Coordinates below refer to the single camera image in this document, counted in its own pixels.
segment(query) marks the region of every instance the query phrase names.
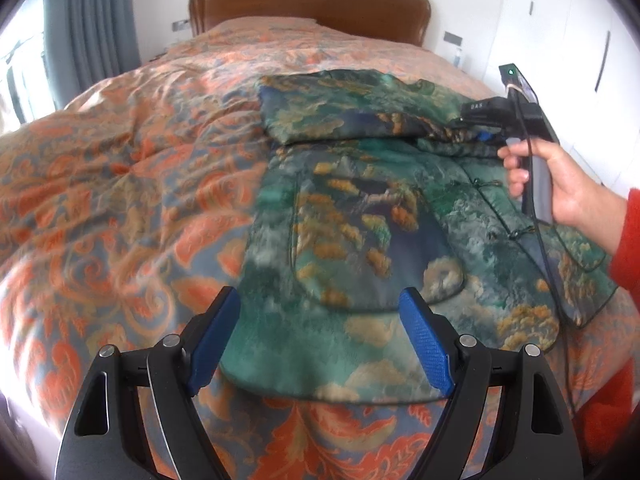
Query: headboard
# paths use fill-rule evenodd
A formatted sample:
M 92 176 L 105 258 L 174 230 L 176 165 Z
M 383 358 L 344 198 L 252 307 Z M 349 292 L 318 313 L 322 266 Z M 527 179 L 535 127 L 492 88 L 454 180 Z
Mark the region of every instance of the headboard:
M 348 34 L 422 46 L 428 0 L 189 0 L 193 34 L 243 16 L 313 18 Z

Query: bedspread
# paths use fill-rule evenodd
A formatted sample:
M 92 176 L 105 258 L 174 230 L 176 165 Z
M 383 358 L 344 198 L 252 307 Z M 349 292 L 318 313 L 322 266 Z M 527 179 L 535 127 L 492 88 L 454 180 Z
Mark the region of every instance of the bedspread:
M 100 346 L 151 346 L 237 282 L 271 148 L 256 80 L 335 68 L 428 79 L 473 99 L 490 94 L 414 46 L 311 20 L 243 19 L 0 137 L 2 352 L 58 433 Z M 637 325 L 635 312 L 606 308 L 570 334 L 578 405 L 628 358 Z M 549 354 L 556 371 L 559 347 Z M 149 400 L 142 397 L 145 416 Z M 196 406 L 233 478 L 291 480 L 404 478 L 442 410 L 439 402 L 265 399 L 220 373 Z M 496 409 L 491 394 L 469 472 Z M 157 421 L 146 418 L 159 468 L 171 474 Z

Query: curtain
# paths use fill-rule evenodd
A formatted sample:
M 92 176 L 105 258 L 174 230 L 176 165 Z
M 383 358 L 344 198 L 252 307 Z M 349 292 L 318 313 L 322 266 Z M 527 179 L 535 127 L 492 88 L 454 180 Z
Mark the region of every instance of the curtain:
M 44 56 L 56 108 L 139 67 L 132 0 L 44 0 Z

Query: blue rubber pad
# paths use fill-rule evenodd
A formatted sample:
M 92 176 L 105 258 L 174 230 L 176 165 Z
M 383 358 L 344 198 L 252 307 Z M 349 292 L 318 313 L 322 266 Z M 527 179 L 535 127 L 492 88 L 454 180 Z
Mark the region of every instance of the blue rubber pad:
M 187 382 L 191 397 L 211 382 L 239 316 L 240 296 L 233 289 L 191 353 L 191 375 Z
M 407 291 L 400 294 L 398 300 L 400 321 L 404 330 L 414 346 L 418 360 L 427 375 L 427 378 L 435 388 L 444 396 L 449 397 L 453 392 L 454 382 L 449 368 L 449 356 L 444 351 L 440 341 L 420 312 L 420 307 L 415 304 L 414 298 Z

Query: wall socket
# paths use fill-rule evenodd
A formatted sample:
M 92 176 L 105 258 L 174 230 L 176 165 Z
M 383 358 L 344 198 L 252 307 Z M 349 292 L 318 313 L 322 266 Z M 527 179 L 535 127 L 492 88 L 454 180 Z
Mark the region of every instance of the wall socket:
M 189 23 L 189 20 L 180 20 L 179 22 L 173 22 L 171 24 L 172 32 L 179 32 L 181 30 L 188 30 L 189 28 L 191 28 L 191 24 Z

